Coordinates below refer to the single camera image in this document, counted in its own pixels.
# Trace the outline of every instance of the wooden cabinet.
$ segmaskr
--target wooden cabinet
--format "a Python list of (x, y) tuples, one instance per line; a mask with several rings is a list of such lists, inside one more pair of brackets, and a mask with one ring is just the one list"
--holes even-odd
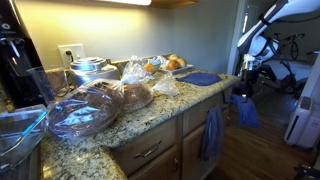
[(218, 106), (226, 117), (228, 104), (224, 98), (229, 99), (231, 92), (229, 88), (209, 97), (111, 154), (130, 180), (204, 179), (219, 158), (200, 159), (207, 112)]
[(150, 7), (173, 9), (199, 2), (199, 0), (152, 0)]

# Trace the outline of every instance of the upper cabinet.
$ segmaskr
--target upper cabinet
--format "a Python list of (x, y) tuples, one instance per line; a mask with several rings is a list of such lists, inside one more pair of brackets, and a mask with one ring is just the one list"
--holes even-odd
[(151, 7), (173, 9), (199, 2), (199, 0), (152, 0)]

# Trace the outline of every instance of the bicycle wheel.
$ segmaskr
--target bicycle wheel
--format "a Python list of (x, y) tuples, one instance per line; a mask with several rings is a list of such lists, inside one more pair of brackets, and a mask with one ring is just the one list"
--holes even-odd
[(291, 57), (293, 60), (296, 60), (299, 56), (299, 48), (296, 42), (293, 42), (291, 45)]

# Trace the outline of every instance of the under-cabinet light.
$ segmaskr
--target under-cabinet light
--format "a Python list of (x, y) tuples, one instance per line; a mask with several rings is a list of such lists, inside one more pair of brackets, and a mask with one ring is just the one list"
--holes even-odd
[(148, 6), (151, 4), (151, 0), (98, 0), (98, 1), (107, 1), (107, 2), (116, 2), (116, 3), (125, 3), (125, 4), (136, 4)]

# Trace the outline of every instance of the pot lid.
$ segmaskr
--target pot lid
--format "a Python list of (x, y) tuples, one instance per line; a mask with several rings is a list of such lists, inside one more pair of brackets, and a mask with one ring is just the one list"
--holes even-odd
[(79, 71), (100, 71), (106, 65), (108, 65), (108, 63), (105, 59), (99, 57), (86, 57), (71, 62), (70, 68)]

